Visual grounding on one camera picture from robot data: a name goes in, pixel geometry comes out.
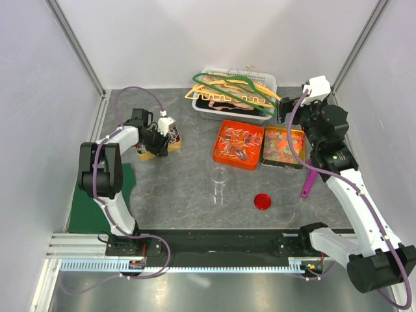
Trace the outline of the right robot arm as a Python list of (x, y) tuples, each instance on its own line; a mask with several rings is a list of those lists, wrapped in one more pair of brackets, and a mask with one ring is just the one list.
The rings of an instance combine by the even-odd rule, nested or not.
[(403, 245), (368, 194), (358, 163), (344, 142), (348, 113), (325, 99), (307, 103), (303, 97), (286, 97), (278, 105), (278, 122), (287, 116), (287, 129), (299, 125), (312, 147), (307, 168), (319, 173), (335, 194), (357, 239), (351, 242), (322, 223), (310, 224), (301, 228), (299, 251), (307, 256), (320, 251), (331, 257), (361, 293), (403, 283), (411, 296), (415, 247)]

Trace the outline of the orange tray of lollipops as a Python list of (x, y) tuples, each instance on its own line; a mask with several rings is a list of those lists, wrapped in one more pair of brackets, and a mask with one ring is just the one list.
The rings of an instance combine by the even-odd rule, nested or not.
[(214, 162), (254, 171), (260, 159), (264, 135), (263, 127), (223, 121), (213, 148)]

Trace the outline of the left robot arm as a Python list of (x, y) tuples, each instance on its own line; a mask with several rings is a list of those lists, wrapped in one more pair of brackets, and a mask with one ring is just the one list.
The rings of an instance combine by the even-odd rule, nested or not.
[(176, 121), (165, 111), (157, 122), (146, 109), (133, 109), (131, 118), (111, 134), (95, 142), (84, 142), (79, 151), (77, 183), (101, 208), (110, 226), (107, 253), (138, 255), (143, 250), (137, 221), (122, 195), (122, 155), (140, 144), (156, 157), (168, 155), (169, 131)]

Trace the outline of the gold tin of candies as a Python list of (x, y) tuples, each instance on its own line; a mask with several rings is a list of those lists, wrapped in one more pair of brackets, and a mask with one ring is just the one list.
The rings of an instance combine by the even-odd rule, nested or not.
[[(182, 148), (182, 140), (177, 127), (171, 128), (168, 135), (170, 136), (167, 149), (168, 153), (180, 150)], [(148, 161), (152, 158), (156, 158), (156, 155), (150, 153), (142, 144), (137, 144), (135, 150), (141, 161)]]

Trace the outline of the gold tin of gummies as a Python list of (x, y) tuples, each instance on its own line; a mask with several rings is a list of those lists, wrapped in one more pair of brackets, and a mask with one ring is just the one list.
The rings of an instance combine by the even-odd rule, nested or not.
[[(302, 130), (291, 130), (292, 146), (299, 158), (306, 161), (306, 136)], [(300, 170), (303, 165), (293, 155), (287, 138), (287, 129), (268, 125), (265, 127), (265, 136), (261, 152), (261, 164), (280, 168)]]

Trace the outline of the purple plastic scoop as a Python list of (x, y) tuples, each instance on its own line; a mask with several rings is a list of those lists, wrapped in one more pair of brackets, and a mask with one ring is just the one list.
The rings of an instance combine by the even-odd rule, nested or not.
[(313, 184), (314, 184), (317, 176), (318, 176), (318, 172), (316, 172), (314, 170), (309, 171), (309, 175), (306, 179), (305, 185), (304, 185), (304, 187), (302, 189), (302, 192), (301, 192), (301, 197), (302, 198), (307, 198), (309, 196), (309, 193), (310, 193), (310, 191), (313, 187)]

